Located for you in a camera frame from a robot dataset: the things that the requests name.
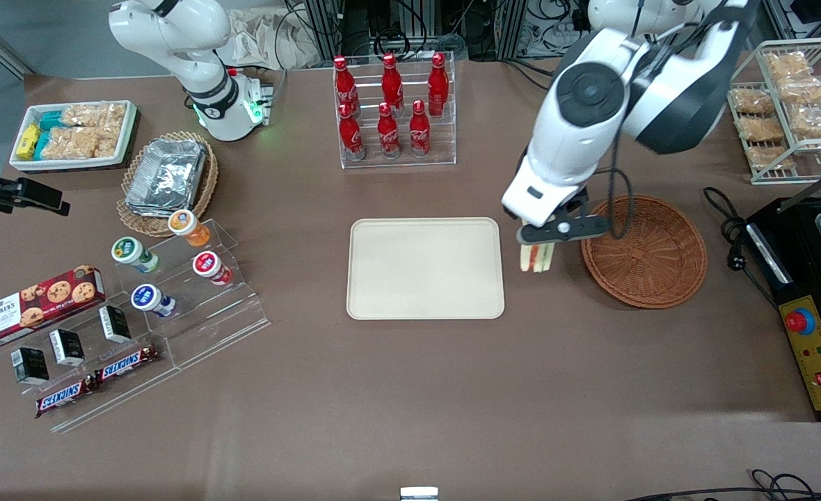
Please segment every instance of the small black box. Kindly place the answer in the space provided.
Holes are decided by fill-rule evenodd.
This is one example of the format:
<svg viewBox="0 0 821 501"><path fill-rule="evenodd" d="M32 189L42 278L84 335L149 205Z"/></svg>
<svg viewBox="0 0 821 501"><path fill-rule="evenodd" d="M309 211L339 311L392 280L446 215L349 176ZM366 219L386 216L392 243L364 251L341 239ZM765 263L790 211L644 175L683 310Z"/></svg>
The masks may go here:
<svg viewBox="0 0 821 501"><path fill-rule="evenodd" d="M49 380L42 349L19 348L12 352L12 367L18 383L43 384Z"/></svg>
<svg viewBox="0 0 821 501"><path fill-rule="evenodd" d="M106 338L112 342L128 342L131 339L127 314L123 310L106 305L98 310L98 314L102 318L102 328Z"/></svg>
<svg viewBox="0 0 821 501"><path fill-rule="evenodd" d="M64 329L55 329L49 333L51 351L55 354L55 361L61 365L80 365L86 358L83 355L83 345L79 342L77 333Z"/></svg>

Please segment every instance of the wicker basket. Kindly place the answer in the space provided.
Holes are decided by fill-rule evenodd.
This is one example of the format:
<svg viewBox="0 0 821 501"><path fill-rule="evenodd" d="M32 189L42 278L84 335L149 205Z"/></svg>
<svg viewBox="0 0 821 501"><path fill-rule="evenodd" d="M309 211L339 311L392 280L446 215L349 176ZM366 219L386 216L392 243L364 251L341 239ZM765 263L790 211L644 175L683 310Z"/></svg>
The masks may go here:
<svg viewBox="0 0 821 501"><path fill-rule="evenodd" d="M614 224L627 216L627 197L614 203ZM671 204L634 196L630 231L580 242L583 260L596 282L615 298L640 308L670 308L698 291L707 274L707 250L692 222ZM594 209L605 215L607 203Z"/></svg>
<svg viewBox="0 0 821 501"><path fill-rule="evenodd" d="M216 189L216 180L219 177L219 165L216 161L216 155L213 153L213 148L206 139L192 132L170 132L157 137L157 139L171 139L173 141L192 140L207 147L207 159L203 165L203 178L200 180L200 186L198 186L197 189L197 200L195 200L194 209L192 209L194 215L202 220L201 216L206 212L209 200L213 198L213 190ZM133 182L133 178L135 177L135 170L141 163L141 158L144 157L144 150L146 148L147 146L141 148L141 151L131 160L127 173L125 173L123 177L123 183L121 183L120 186L123 188L124 196L129 191L131 182ZM169 231L168 224L166 224L166 218L139 216L129 210L125 198L117 202L117 213L119 213L120 220L123 221L124 225L141 234L156 238L166 238L173 235L173 233Z"/></svg>

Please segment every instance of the yellow control panel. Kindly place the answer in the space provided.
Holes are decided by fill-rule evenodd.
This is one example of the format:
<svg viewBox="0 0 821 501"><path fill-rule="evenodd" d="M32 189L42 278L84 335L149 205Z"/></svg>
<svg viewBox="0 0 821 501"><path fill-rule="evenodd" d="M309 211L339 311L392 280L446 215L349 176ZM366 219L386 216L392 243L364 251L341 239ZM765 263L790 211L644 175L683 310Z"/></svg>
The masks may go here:
<svg viewBox="0 0 821 501"><path fill-rule="evenodd" d="M815 410L821 411L821 319L815 311L812 296L804 296L779 306L782 321L809 399Z"/></svg>

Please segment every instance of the bottle cap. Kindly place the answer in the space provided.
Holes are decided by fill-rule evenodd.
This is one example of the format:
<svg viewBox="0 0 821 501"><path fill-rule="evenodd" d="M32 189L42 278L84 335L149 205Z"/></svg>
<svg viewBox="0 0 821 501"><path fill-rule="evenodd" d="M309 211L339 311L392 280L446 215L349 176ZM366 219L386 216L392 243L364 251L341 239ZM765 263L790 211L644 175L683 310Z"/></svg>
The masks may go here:
<svg viewBox="0 0 821 501"><path fill-rule="evenodd" d="M191 210L179 209L169 216L169 231L184 237L191 234L197 228L197 218Z"/></svg>
<svg viewBox="0 0 821 501"><path fill-rule="evenodd" d="M117 263L128 265L139 259L143 251L144 247L141 246L140 241L133 237L123 237L114 242L111 247L111 257Z"/></svg>
<svg viewBox="0 0 821 501"><path fill-rule="evenodd" d="M221 267L222 260L219 259L219 256L216 256L216 253L211 253L209 250L204 250L203 253L194 257L194 273L200 276L206 278L214 276L219 273Z"/></svg>
<svg viewBox="0 0 821 501"><path fill-rule="evenodd" d="M160 304L163 294L150 283L143 283L133 291L131 303L137 310L151 311Z"/></svg>

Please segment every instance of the cookie image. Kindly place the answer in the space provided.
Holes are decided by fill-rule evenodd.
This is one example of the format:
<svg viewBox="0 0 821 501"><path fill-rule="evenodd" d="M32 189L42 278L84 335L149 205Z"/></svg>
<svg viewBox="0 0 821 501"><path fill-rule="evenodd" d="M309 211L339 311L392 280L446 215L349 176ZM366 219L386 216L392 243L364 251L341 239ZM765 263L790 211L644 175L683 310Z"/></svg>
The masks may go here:
<svg viewBox="0 0 821 501"><path fill-rule="evenodd" d="M70 284L64 281L52 283L49 291L46 293L49 301L60 303L70 297Z"/></svg>
<svg viewBox="0 0 821 501"><path fill-rule="evenodd" d="M42 310L39 308L27 308L22 313L22 320L20 320L19 325L21 327L33 327L38 326L38 324L42 321Z"/></svg>
<svg viewBox="0 0 821 501"><path fill-rule="evenodd" d="M22 291L23 301L34 301L36 299L36 286L28 287Z"/></svg>
<svg viewBox="0 0 821 501"><path fill-rule="evenodd" d="M74 303L85 303L95 298L95 286L89 282L79 283L74 287L74 293L70 297L74 299Z"/></svg>
<svg viewBox="0 0 821 501"><path fill-rule="evenodd" d="M74 268L74 278L79 280L80 278L89 275L89 273L92 273L94 270L95 269L93 269L89 265L80 265Z"/></svg>

